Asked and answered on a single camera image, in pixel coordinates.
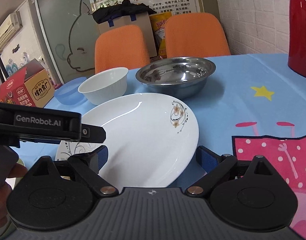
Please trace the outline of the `person's left hand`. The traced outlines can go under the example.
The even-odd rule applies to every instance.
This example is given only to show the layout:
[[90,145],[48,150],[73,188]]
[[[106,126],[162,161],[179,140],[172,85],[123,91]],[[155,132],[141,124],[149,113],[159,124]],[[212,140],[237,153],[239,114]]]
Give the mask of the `person's left hand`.
[[[28,172],[27,168],[21,164],[16,164],[8,178],[22,178]],[[12,192],[11,186],[5,182],[0,188],[0,228],[7,223],[7,198]]]

